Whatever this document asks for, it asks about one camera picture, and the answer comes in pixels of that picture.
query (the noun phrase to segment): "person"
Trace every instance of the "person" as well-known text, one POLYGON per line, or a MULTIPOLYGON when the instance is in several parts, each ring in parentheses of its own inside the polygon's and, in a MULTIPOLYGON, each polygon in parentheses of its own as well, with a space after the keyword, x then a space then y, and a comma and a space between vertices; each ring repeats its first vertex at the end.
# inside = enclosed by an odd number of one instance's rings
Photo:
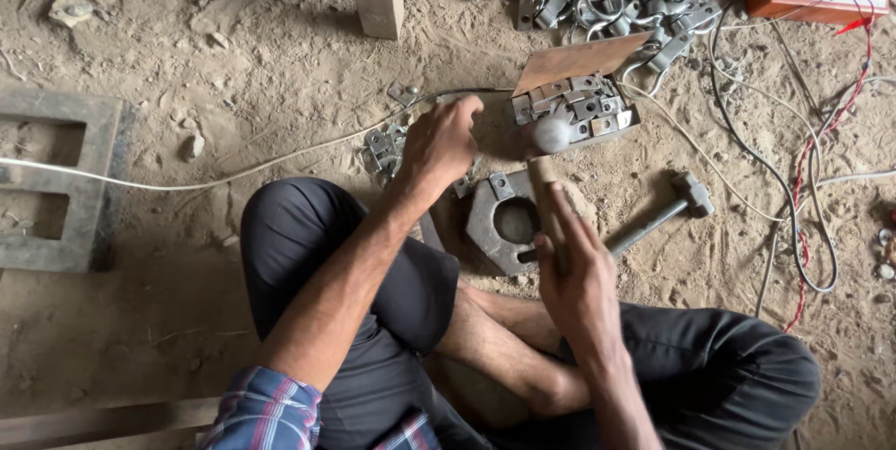
POLYGON ((794 337, 721 309, 620 304, 596 231, 550 187, 569 273, 538 234, 542 301, 459 281, 451 255, 408 238, 476 154, 476 97, 408 132, 384 202, 314 178, 246 205, 242 252, 262 345, 224 393, 203 449, 777 448, 814 403, 819 369, 794 337), (420 354, 497 380, 532 416, 477 432, 420 354))

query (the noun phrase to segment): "black cable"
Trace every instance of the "black cable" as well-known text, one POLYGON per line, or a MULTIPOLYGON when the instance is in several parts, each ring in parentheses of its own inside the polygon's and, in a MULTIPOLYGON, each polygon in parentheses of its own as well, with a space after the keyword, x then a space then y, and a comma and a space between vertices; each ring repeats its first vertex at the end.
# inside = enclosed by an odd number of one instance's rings
MULTIPOLYGON (((719 17, 719 23, 718 23, 719 27, 722 27, 722 23, 725 21, 725 17, 728 15, 728 13, 730 12, 731 7, 733 5, 734 5, 734 1, 731 1, 725 7, 725 9, 723 9, 722 15, 719 17)), ((712 55, 714 55, 714 56, 718 56, 719 34, 720 33, 721 33, 720 31, 716 30, 716 34, 712 38, 711 46, 712 46, 712 55)), ((722 113, 722 118, 725 120, 725 123, 728 125, 728 129, 731 131, 731 135, 734 136, 737 143, 746 151, 747 154, 756 158, 756 160, 758 160, 760 163, 762 163, 763 166, 766 167, 771 172, 771 174, 775 177, 775 180, 777 180, 778 183, 780 184, 781 189, 784 191, 784 196, 787 198, 787 202, 785 203, 785 205, 787 205, 788 209, 790 210, 790 229, 791 229, 791 233, 792 233, 792 238, 790 239, 790 246, 791 246, 791 248, 793 248, 793 259, 794 259, 794 263, 797 265, 797 272, 799 273, 799 276, 803 278, 803 280, 805 281, 806 284, 808 284, 808 286, 810 286, 812 289, 814 289, 818 292, 832 291, 834 289, 834 286, 837 285, 837 272, 838 272, 837 253, 835 252, 833 242, 831 241, 830 238, 826 238, 826 240, 827 240, 826 243, 828 244, 828 250, 831 253, 832 276, 831 276, 831 281, 828 283, 828 285, 821 288, 812 283, 812 281, 809 279, 809 276, 803 270, 803 264, 800 261, 800 257, 799 257, 799 221, 798 221, 798 217, 797 217, 797 204, 795 204, 793 201, 793 195, 790 193, 790 187, 788 186, 787 181, 784 180, 784 177, 782 177, 781 174, 778 173, 778 170, 776 170, 775 167, 771 163, 766 161, 765 158, 760 156, 758 152, 756 152, 752 147, 750 147, 749 145, 746 144, 744 139, 737 132, 737 129, 735 129, 734 124, 731 123, 731 118, 730 118, 730 115, 728 114, 728 109, 725 107, 725 101, 722 99, 721 92, 719 91, 719 80, 716 77, 716 73, 717 73, 716 67, 713 66, 712 73, 710 76, 710 78, 712 79, 712 92, 715 94, 716 102, 719 104, 719 110, 722 113)))

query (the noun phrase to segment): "wooden hammer handle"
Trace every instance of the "wooden hammer handle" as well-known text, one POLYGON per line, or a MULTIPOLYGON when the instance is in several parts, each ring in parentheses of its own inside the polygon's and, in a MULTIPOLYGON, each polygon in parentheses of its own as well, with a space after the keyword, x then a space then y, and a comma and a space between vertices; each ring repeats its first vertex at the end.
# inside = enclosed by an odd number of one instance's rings
POLYGON ((551 199, 548 185, 558 182, 554 172, 554 165, 551 163, 549 156, 530 159, 529 180, 532 182, 532 191, 535 192, 535 202, 539 206, 539 219, 541 220, 541 230, 544 231, 554 244, 556 252, 557 271, 560 275, 569 273, 569 249, 566 247, 566 236, 560 227, 560 220, 557 218, 554 209, 554 201, 551 199))

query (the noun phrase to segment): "dirt floor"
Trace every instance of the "dirt floor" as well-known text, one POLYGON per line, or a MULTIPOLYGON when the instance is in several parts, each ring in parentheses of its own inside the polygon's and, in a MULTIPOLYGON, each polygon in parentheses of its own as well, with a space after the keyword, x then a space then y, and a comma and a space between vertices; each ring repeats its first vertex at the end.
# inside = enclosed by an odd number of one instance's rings
MULTIPOLYGON (((563 39, 560 31, 514 31, 515 3, 498 0, 406 0, 399 42, 364 37, 353 0, 101 0, 108 21, 94 17, 72 30, 48 21, 52 1, 0 0, 0 49, 28 77, 21 82, 0 63, 0 88, 89 93, 140 105, 127 178, 161 185, 207 182, 358 132, 394 111, 385 88, 395 79, 424 92, 511 87, 531 50, 563 39), (229 49, 209 40, 214 31, 229 39, 229 49), (192 164, 180 155, 192 133, 185 120, 196 122, 207 139, 192 164)), ((743 24, 736 16, 726 23, 743 24)), ((855 80, 865 42, 860 30, 835 36, 835 28, 825 25, 780 26, 816 97, 831 97, 855 80)), ((896 75, 894 37, 896 17, 875 24, 875 75, 896 75)), ((720 53, 741 63, 747 81, 805 112, 769 26, 725 32, 720 53)), ((776 213, 783 204, 777 184, 741 154, 713 105, 706 43, 697 44, 692 57, 702 70, 677 61, 658 99, 751 203, 776 213)), ((868 87, 855 112, 826 139, 827 176, 892 167, 893 92, 868 87)), ((792 176, 805 137, 798 119, 742 88, 730 99, 746 138, 792 176)), ((476 135, 490 153, 512 120, 504 112, 506 94, 484 100, 487 112, 476 135)), ((639 107, 644 123, 636 131, 555 158, 561 175, 586 177, 570 182, 577 204, 606 237, 670 199, 668 170, 689 169, 711 188, 718 213, 700 221, 677 218, 627 253, 619 263, 620 298, 752 314, 769 255, 770 222, 742 210, 662 112, 645 102, 639 107)), ((0 123, 0 155, 64 161, 71 157, 64 143, 69 135, 0 123)), ((382 186, 357 155, 362 142, 310 152, 208 191, 128 190, 109 273, 3 271, 0 417, 220 394, 257 345, 239 247, 224 247, 222 240, 239 234, 252 192, 278 178, 318 176, 374 202, 382 186)), ((487 154, 478 175, 517 169, 520 164, 487 154)), ((808 291, 805 313, 793 329, 824 377, 821 400, 800 425, 804 447, 881 448, 896 440, 896 291, 892 281, 875 275, 882 258, 876 238, 879 229, 894 226, 889 210, 896 184, 892 178, 838 183, 823 188, 822 198, 840 277, 830 294, 808 291)), ((53 210, 58 204, 0 194, 0 214, 8 211, 19 220, 53 222, 40 215, 53 210)), ((804 218, 810 273, 824 281, 831 262, 817 217, 804 218)), ((1 217, 0 235, 21 234, 14 225, 11 216, 1 217)), ((29 234, 57 234, 42 227, 29 234)), ((799 294, 789 241, 789 234, 782 235, 762 313, 781 328, 794 315, 799 294)), ((482 274, 475 262, 464 265, 482 288, 538 294, 535 273, 523 280, 497 278, 482 274)), ((188 431, 78 446, 192 447, 188 431)))

